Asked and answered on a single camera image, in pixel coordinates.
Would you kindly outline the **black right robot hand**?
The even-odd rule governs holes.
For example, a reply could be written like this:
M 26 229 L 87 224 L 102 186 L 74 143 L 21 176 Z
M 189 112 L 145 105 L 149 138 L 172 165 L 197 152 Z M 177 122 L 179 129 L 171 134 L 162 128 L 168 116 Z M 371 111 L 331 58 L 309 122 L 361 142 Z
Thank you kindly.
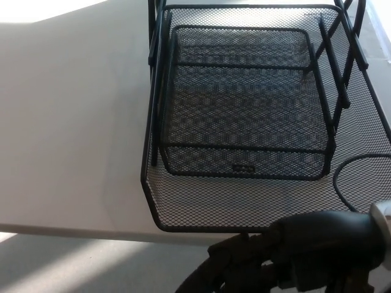
M 260 234 L 239 234 L 210 246 L 208 258 L 178 292 L 373 292 L 369 274 L 385 261 L 387 249 L 372 215 L 293 215 Z

